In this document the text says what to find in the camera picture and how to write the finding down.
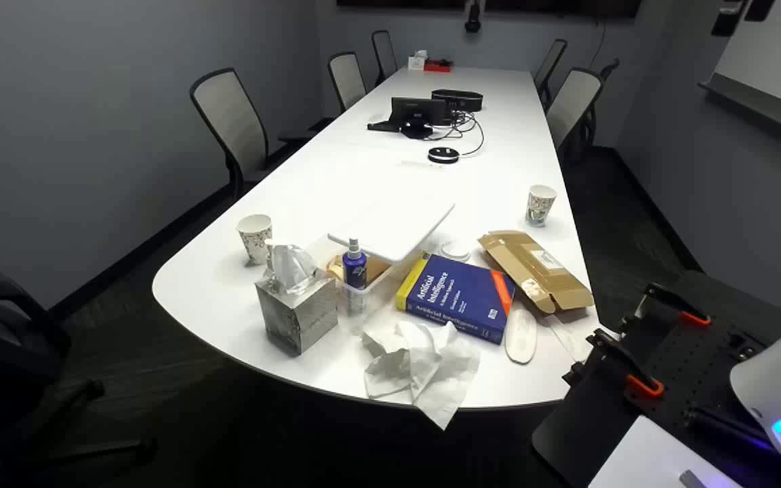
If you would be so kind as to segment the blue spray bottle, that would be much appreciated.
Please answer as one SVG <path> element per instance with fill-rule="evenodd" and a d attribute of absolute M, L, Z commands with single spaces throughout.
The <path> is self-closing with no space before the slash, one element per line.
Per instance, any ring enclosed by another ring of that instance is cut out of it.
<path fill-rule="evenodd" d="M 341 254 L 341 266 L 344 266 L 344 282 L 349 288 L 363 288 L 366 285 L 366 251 L 360 248 L 360 244 L 356 239 L 348 240 L 348 251 Z"/>

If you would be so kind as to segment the tan plastic item in container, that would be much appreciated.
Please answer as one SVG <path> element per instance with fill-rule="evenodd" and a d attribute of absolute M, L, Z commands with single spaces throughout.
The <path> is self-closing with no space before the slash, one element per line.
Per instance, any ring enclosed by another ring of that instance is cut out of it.
<path fill-rule="evenodd" d="M 379 254 L 372 254 L 372 251 L 359 251 L 359 254 L 349 254 L 349 251 L 341 251 L 341 254 L 334 254 L 329 262 L 325 262 L 325 270 L 334 275 L 334 278 L 341 278 L 344 285 L 356 288 L 356 290 L 366 290 L 372 282 L 378 282 L 385 270 L 391 267 L 391 262 Z"/>

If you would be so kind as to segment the blue and yellow book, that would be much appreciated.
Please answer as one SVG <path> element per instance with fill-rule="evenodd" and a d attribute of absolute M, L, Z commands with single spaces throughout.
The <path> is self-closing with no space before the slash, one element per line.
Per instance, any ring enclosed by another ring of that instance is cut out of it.
<path fill-rule="evenodd" d="M 497 301 L 490 270 L 444 254 L 417 258 L 402 278 L 394 307 L 500 345 L 507 331 L 507 315 Z"/>

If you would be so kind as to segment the grey tissue box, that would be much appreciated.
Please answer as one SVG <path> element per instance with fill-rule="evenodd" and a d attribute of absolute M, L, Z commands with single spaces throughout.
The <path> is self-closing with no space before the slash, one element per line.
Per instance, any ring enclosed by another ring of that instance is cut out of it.
<path fill-rule="evenodd" d="M 275 244 L 256 285 L 265 335 L 288 355 L 302 355 L 338 321 L 334 278 L 295 244 Z"/>

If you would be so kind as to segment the orange pen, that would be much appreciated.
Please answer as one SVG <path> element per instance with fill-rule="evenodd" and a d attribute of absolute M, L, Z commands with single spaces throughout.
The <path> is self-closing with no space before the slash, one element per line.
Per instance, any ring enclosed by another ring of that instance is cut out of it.
<path fill-rule="evenodd" d="M 505 270 L 490 270 L 490 278 L 494 278 L 494 290 L 497 290 L 497 301 L 501 307 L 505 315 L 511 315 L 512 308 L 512 292 L 511 292 L 511 285 L 507 285 L 507 275 Z"/>

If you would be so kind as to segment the black conference phone device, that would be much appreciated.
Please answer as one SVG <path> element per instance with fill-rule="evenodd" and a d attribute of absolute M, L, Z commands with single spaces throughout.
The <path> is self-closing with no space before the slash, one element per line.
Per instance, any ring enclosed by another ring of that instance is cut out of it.
<path fill-rule="evenodd" d="M 424 96 L 394 96 L 385 121 L 370 121 L 370 130 L 402 132 L 408 137 L 431 136 L 431 103 Z"/>

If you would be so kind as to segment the crumpled white paper towel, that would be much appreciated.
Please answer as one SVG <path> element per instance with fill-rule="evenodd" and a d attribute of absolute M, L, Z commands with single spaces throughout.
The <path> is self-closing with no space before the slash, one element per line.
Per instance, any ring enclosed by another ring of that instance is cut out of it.
<path fill-rule="evenodd" d="M 481 350 L 450 321 L 391 320 L 370 326 L 360 340 L 372 355 L 363 368 L 370 397 L 405 396 L 440 430 L 454 423 L 481 368 Z"/>

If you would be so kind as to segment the paper cup edge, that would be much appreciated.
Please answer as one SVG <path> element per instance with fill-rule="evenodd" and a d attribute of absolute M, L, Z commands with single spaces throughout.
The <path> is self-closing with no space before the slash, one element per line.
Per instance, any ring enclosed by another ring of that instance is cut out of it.
<path fill-rule="evenodd" d="M 246 248 L 250 266 L 263 266 L 268 259 L 271 216 L 246 214 L 240 220 L 240 239 Z"/>
<path fill-rule="evenodd" d="M 557 204 L 557 190 L 549 183 L 528 187 L 526 216 L 531 225 L 543 225 Z"/>

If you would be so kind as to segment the black soundbar device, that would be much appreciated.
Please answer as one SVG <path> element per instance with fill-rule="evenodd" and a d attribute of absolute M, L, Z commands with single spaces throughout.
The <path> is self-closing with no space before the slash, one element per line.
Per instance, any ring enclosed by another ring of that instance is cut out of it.
<path fill-rule="evenodd" d="M 431 107 L 436 111 L 481 111 L 484 94 L 471 88 L 435 88 Z"/>

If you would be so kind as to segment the paper cup near right edge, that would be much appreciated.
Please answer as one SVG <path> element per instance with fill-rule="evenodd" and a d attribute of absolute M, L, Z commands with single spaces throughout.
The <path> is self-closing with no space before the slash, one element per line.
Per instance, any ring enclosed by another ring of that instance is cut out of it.
<path fill-rule="evenodd" d="M 543 225 L 557 204 L 557 190 L 549 183 L 528 187 L 526 216 L 531 225 Z"/>

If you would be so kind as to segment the right side grey chair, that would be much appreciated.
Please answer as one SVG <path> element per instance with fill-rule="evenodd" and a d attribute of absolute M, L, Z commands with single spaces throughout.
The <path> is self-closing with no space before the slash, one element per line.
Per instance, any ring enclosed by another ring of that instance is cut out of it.
<path fill-rule="evenodd" d="M 573 68 L 550 99 L 549 126 L 553 145 L 562 149 L 574 124 L 603 92 L 603 79 L 592 71 Z"/>

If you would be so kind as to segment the grey mesh office chair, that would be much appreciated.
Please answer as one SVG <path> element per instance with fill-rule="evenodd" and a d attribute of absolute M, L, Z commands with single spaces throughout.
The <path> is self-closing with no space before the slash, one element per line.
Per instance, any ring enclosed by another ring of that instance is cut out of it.
<path fill-rule="evenodd" d="M 265 176 L 268 136 L 263 120 L 233 68 L 200 75 L 191 99 L 226 152 L 231 182 L 246 193 Z"/>

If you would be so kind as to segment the orange black clamp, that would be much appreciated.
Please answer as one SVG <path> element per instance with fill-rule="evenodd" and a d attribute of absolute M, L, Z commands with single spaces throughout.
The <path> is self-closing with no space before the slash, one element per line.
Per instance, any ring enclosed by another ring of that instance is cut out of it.
<path fill-rule="evenodd" d="M 690 321 L 690 326 L 698 326 L 698 327 L 711 327 L 714 326 L 714 317 L 705 315 L 703 308 L 698 308 L 691 301 L 686 301 L 682 292 L 676 292 L 673 288 L 668 285 L 658 285 L 658 282 L 649 282 L 638 307 L 634 307 L 634 317 L 642 320 L 646 317 L 646 308 L 650 301 L 658 301 L 665 307 L 671 307 L 679 320 Z"/>
<path fill-rule="evenodd" d="M 616 338 L 611 335 L 604 327 L 597 327 L 592 335 L 588 335 L 588 345 L 592 345 L 592 355 L 587 361 L 574 361 L 569 365 L 569 370 L 564 374 L 564 381 L 566 384 L 574 384 L 584 380 L 587 374 L 587 365 L 593 364 L 593 361 L 614 361 L 621 370 L 621 380 L 630 389 L 646 396 L 646 397 L 661 397 L 665 396 L 665 381 L 656 380 L 653 374 L 649 374 L 641 361 Z"/>

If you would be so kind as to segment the orange black clamp upper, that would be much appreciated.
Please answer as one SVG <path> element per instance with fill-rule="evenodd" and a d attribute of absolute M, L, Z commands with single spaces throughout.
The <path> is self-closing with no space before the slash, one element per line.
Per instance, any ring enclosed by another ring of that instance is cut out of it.
<path fill-rule="evenodd" d="M 650 301 L 658 301 L 665 307 L 671 307 L 679 320 L 690 321 L 690 326 L 698 326 L 698 327 L 711 327 L 714 326 L 714 317 L 705 315 L 703 308 L 698 308 L 691 301 L 686 301 L 682 292 L 676 292 L 673 288 L 668 285 L 658 285 L 658 282 L 649 282 L 638 307 L 634 307 L 634 317 L 642 320 L 646 317 L 646 308 Z"/>

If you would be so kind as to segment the dark office chair foreground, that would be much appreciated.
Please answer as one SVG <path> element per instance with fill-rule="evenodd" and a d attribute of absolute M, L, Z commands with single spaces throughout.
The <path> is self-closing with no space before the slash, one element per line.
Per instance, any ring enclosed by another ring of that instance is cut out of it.
<path fill-rule="evenodd" d="M 54 429 L 107 392 L 101 380 L 86 380 L 47 418 L 31 423 L 44 392 L 61 380 L 69 351 L 69 331 L 21 285 L 0 274 L 0 488 L 35 488 L 40 472 L 65 462 L 109 456 L 150 461 L 157 453 L 154 435 L 48 449 Z"/>

